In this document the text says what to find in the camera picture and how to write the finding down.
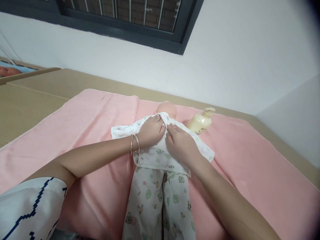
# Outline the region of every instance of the printed baby garment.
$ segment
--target printed baby garment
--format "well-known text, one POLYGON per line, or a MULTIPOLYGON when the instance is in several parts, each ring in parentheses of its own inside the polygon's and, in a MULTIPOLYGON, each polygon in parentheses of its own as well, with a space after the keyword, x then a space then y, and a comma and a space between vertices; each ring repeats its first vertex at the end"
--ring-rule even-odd
MULTIPOLYGON (((175 124, 187 133, 189 133, 193 139, 195 140, 200 153, 211 162, 214 158, 214 152, 204 143, 201 139, 193 133, 189 128, 187 128, 184 124, 179 123, 173 118, 169 118, 169 115, 165 112, 158 113, 164 121, 165 125, 167 124, 175 124)), ((140 131, 141 126, 144 122, 154 115, 144 117, 143 119, 136 121, 130 126, 115 126, 111 128, 112 139, 122 138, 131 136, 132 134, 137 134, 140 131)), ((182 166, 178 163, 167 151, 166 147, 166 133, 163 135, 162 139, 159 143, 152 147, 148 147, 146 149, 141 149, 140 154, 138 156, 137 153, 133 153, 133 159, 137 166, 152 168, 152 169, 162 169, 166 171, 174 171, 182 174, 186 174, 190 177, 190 170, 186 166, 182 166)))
MULTIPOLYGON (((196 134, 182 123, 169 118, 167 113, 158 114, 166 125, 175 124, 189 133, 200 153, 208 161, 213 160, 214 152, 196 134)), ((130 126, 113 127, 112 138, 138 133, 144 122, 152 116, 144 117, 130 126)), ((122 235, 124 240, 160 240, 162 232, 164 239, 195 239, 188 185, 190 170, 168 153, 166 133, 167 130, 158 144, 141 149, 139 155, 133 153, 137 167, 127 205, 122 235)))

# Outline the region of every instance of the blue pattern on sleeve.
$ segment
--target blue pattern on sleeve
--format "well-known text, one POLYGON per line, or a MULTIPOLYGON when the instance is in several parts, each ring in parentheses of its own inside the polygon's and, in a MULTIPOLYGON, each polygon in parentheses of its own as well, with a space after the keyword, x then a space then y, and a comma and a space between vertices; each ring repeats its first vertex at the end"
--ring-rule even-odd
POLYGON ((29 235, 31 236, 30 240, 34 240, 35 239, 35 237, 33 236, 34 232, 30 232, 29 235))
POLYGON ((58 221, 59 221, 59 218, 58 218, 58 220, 54 223, 54 225, 52 226, 52 228, 51 228, 51 230, 50 230, 50 232, 49 232, 49 234, 48 234, 47 238, 49 237, 49 235, 50 235, 50 233, 51 233, 52 229, 57 225, 58 221))
POLYGON ((67 193, 67 187, 63 188, 62 191, 64 191, 64 196, 63 197, 65 197, 66 193, 67 193))
MULTIPOLYGON (((19 225, 19 223, 20 223, 21 220, 27 219, 27 218, 31 218, 31 217, 33 217, 34 215, 36 215, 36 208, 37 208, 37 206, 38 206, 38 203, 40 202, 40 199, 41 199, 41 197, 42 197, 42 194, 43 194, 43 192, 44 192, 44 189, 45 189, 46 186, 48 185, 49 181, 51 181, 52 179, 54 179, 54 178, 51 178, 51 179, 47 180, 47 181, 43 184, 43 187, 41 188, 41 191, 39 192, 39 195, 37 196, 37 199, 36 199, 36 201, 35 201, 35 203, 34 203, 34 205, 33 205, 33 210, 32 210, 32 212, 29 213, 29 214, 20 216, 20 217, 18 218, 18 220, 16 221, 16 224, 12 227, 12 229, 11 229, 11 230, 9 231, 9 233, 4 237, 3 240, 8 239, 8 237, 11 235, 11 233, 13 233, 13 231, 17 228, 17 226, 19 225)), ((30 238, 30 239, 32 239, 32 238, 34 239, 33 234, 34 234, 34 232, 30 232, 30 234, 29 234, 29 235, 31 235, 31 238, 30 238)))

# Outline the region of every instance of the bottle label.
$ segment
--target bottle label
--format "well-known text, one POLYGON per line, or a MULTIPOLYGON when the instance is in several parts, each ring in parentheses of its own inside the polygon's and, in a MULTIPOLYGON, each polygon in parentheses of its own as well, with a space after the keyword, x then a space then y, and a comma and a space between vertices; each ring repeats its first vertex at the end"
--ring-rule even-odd
POLYGON ((197 135, 200 135, 201 133, 204 132, 204 130, 206 130, 206 128, 200 128, 200 130, 198 130, 197 132, 194 132, 197 135))

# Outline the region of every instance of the brick wall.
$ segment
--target brick wall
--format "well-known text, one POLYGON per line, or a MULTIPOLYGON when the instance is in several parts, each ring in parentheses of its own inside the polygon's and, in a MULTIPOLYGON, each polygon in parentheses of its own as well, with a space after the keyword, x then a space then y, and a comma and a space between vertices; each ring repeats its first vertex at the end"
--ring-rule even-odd
MULTIPOLYGON (((115 0, 118 7, 118 19, 129 21, 129 0, 115 0)), ((164 0, 161 15, 160 29, 171 32, 173 30, 176 11, 179 0, 164 0)), ((72 8, 71 0, 62 0, 63 5, 72 8)), ((87 11, 85 0, 73 0, 75 9, 87 11)), ((146 26, 158 28, 162 0, 148 0, 146 11, 146 26)), ((99 0, 87 0, 90 13, 100 15, 99 0)), ((102 12, 104 16, 113 17, 112 0, 101 0, 102 12)), ((145 0, 131 1, 131 22, 143 25, 145 0)))

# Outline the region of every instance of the pink blanket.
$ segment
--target pink blanket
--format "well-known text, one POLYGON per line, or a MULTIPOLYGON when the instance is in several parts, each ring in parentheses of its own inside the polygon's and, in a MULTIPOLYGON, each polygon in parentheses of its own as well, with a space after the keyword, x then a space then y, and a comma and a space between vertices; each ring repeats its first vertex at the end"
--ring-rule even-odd
MULTIPOLYGON (((87 89, 0 150, 0 194, 60 154, 110 140, 115 125, 154 114, 158 103, 87 89)), ((200 110, 177 106, 177 121, 200 110)), ((246 121, 215 114, 200 138, 212 165, 266 218, 281 239, 308 239, 317 225, 319 191, 246 121)), ((68 191, 58 228, 94 239, 121 239, 134 172, 127 154, 68 191)), ((228 239, 199 180, 189 181, 197 239, 228 239)))

